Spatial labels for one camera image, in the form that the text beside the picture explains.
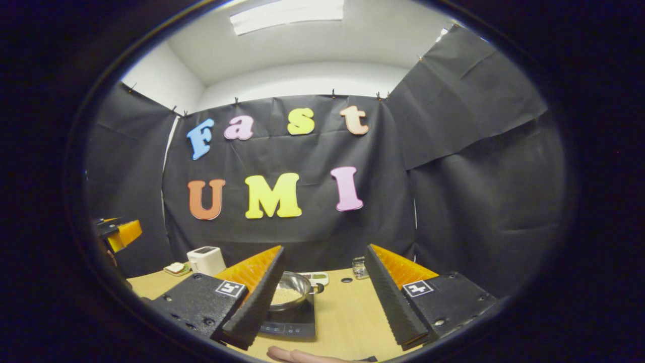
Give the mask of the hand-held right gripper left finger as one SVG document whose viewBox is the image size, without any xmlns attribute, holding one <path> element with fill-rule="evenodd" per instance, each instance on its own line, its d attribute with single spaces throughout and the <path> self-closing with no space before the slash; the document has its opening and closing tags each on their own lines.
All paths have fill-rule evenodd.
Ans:
<svg viewBox="0 0 645 363">
<path fill-rule="evenodd" d="M 192 273 L 148 305 L 180 329 L 247 350 L 265 321 L 285 266 L 284 248 L 275 246 L 214 276 Z"/>
</svg>

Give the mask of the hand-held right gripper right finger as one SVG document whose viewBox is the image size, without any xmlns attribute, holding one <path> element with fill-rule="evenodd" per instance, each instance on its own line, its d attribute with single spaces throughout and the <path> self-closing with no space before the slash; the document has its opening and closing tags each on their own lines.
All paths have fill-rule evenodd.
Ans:
<svg viewBox="0 0 645 363">
<path fill-rule="evenodd" d="M 402 350 L 460 331 L 497 304 L 458 272 L 438 274 L 374 244 L 366 248 L 364 265 Z"/>
</svg>

